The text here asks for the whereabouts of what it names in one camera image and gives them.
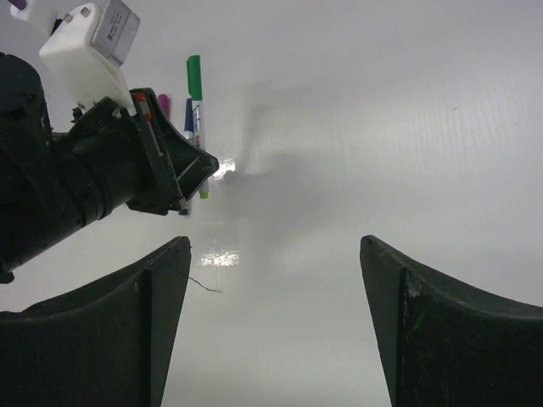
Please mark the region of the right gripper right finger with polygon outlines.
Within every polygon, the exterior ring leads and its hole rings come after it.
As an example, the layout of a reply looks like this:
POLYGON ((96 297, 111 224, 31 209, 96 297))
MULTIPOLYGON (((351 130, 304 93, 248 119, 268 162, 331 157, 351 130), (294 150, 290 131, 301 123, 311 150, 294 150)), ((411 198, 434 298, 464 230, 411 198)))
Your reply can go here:
POLYGON ((542 309, 421 264, 375 236, 361 273, 393 406, 540 406, 542 309))

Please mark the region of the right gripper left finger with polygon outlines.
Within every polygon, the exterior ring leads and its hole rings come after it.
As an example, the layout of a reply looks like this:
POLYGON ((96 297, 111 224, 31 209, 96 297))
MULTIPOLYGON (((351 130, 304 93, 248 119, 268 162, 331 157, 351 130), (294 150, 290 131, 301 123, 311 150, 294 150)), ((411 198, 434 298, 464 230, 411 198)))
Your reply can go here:
POLYGON ((4 406, 159 406, 188 285, 176 237, 139 261, 1 314, 4 406))

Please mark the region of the green pen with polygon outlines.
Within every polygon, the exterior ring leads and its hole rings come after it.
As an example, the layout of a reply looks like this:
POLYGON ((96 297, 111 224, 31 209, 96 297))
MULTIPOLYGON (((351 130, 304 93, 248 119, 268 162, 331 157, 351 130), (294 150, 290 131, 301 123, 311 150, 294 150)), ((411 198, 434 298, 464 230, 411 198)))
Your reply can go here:
POLYGON ((205 150, 205 140, 204 140, 204 105, 203 105, 203 100, 202 101, 194 101, 194 100, 192 100, 192 105, 193 105, 193 123, 194 123, 193 144, 197 148, 204 151, 205 150))

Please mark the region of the blue pen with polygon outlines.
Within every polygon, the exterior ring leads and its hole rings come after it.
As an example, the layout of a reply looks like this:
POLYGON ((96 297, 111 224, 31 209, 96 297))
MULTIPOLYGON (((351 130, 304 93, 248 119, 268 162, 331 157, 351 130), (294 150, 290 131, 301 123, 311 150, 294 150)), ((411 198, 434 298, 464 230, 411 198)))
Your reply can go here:
MULTIPOLYGON (((188 98, 186 100, 186 109, 185 109, 185 121, 184 121, 184 131, 183 135, 185 138, 193 144, 193 132, 194 132, 194 124, 193 124, 193 106, 192 106, 192 99, 188 98)), ((181 215, 189 216, 190 215, 190 209, 191 209, 191 202, 187 202, 187 207, 181 211, 181 215)))

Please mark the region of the purple pen cap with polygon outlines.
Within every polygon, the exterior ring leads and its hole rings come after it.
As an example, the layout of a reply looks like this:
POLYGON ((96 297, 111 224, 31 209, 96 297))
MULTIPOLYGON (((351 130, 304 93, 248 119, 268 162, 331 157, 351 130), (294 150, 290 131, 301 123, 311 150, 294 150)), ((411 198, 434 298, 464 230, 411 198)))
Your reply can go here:
POLYGON ((160 104, 160 107, 166 117, 166 119, 171 119, 171 98, 168 94, 159 94, 158 95, 158 101, 160 104))

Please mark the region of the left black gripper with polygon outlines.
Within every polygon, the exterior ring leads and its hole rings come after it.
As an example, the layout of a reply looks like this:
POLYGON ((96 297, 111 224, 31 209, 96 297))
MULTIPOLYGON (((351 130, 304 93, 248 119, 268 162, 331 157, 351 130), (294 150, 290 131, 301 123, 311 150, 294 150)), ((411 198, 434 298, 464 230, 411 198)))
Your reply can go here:
POLYGON ((150 88, 130 90, 136 113, 111 98, 74 111, 70 141, 100 192, 102 216, 127 204, 152 215, 184 213, 219 169, 218 159, 189 141, 165 116, 150 88))

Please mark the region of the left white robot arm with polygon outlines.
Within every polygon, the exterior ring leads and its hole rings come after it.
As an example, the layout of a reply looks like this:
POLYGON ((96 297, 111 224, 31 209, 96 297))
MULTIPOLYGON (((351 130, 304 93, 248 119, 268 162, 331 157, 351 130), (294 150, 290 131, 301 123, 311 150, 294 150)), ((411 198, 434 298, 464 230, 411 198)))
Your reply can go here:
POLYGON ((41 77, 1 57, 1 281, 80 229, 126 205, 178 211, 219 168, 165 117, 149 88, 131 92, 137 112, 112 98, 74 109, 67 132, 52 129, 41 77))

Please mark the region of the blue pen cap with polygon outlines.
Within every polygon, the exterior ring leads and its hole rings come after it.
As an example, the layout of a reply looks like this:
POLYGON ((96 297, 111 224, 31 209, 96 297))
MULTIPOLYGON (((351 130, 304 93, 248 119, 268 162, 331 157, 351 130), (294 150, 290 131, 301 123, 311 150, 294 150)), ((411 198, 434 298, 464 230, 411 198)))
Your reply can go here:
POLYGON ((186 99, 184 131, 186 133, 191 133, 191 134, 194 133, 193 105, 192 105, 192 99, 191 98, 186 99))

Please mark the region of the green pen cap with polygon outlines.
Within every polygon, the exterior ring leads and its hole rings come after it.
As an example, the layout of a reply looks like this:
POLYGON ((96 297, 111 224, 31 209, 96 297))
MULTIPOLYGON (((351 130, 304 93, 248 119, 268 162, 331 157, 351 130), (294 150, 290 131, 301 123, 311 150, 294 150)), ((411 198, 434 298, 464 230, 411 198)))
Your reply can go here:
POLYGON ((203 100, 203 87, 201 78, 201 60, 199 55, 191 55, 186 62, 188 92, 194 101, 203 100))

